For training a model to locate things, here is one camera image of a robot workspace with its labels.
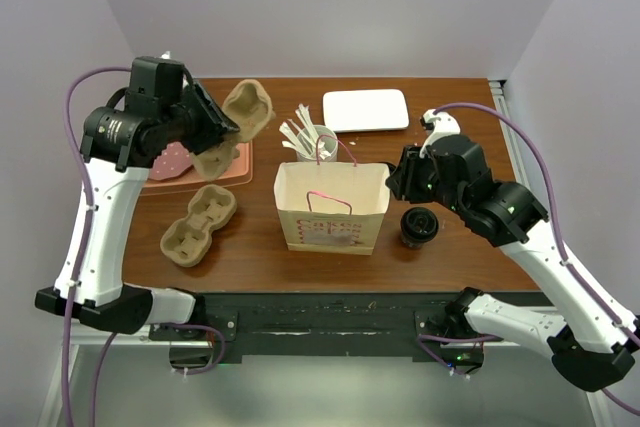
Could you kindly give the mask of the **black coffee cup lid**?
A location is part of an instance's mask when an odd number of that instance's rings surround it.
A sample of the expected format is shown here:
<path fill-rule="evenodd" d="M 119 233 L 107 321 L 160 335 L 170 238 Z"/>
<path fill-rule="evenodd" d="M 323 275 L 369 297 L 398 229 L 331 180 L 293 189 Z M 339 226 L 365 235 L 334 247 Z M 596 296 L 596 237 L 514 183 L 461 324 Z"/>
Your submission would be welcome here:
<path fill-rule="evenodd" d="M 424 207 L 413 207 L 407 210 L 400 220 L 401 238 L 422 238 L 433 240 L 439 230 L 436 215 Z"/>

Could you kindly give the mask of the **pink paper gift bag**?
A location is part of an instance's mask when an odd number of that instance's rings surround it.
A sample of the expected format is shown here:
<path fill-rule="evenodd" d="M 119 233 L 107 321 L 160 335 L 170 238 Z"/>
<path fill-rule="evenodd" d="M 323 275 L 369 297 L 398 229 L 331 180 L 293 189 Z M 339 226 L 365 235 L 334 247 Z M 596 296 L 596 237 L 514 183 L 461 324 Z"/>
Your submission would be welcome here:
<path fill-rule="evenodd" d="M 384 163 L 287 162 L 279 165 L 274 200 L 291 251 L 369 256 L 388 210 Z"/>

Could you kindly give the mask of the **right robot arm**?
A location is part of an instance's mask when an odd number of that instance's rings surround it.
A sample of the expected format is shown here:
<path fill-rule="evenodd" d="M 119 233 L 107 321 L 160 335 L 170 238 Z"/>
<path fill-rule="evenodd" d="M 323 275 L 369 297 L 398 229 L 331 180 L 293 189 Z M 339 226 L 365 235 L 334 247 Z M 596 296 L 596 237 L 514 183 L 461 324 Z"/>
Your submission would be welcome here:
<path fill-rule="evenodd" d="M 551 360 L 572 385 L 596 392 L 635 364 L 639 319 L 554 237 L 544 206 L 525 186 L 498 181 L 480 145 L 460 134 L 404 147 L 386 181 L 412 204 L 436 202 L 517 263 L 555 306 L 541 314 L 467 287 L 445 308 L 447 340 L 497 337 Z"/>

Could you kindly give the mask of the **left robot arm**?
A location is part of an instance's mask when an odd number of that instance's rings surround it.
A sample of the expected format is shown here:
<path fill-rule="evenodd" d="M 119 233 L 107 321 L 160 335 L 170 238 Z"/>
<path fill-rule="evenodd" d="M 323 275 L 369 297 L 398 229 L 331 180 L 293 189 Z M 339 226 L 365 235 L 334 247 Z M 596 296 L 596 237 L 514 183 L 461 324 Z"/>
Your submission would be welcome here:
<path fill-rule="evenodd" d="M 77 216 L 63 268 L 36 292 L 35 306 L 99 331 L 171 324 L 196 339 L 207 327 L 203 296 L 124 283 L 124 251 L 143 185 L 167 145 L 200 154 L 239 127 L 183 63 L 141 56 L 127 71 L 128 85 L 88 115 L 71 143 L 82 181 Z"/>

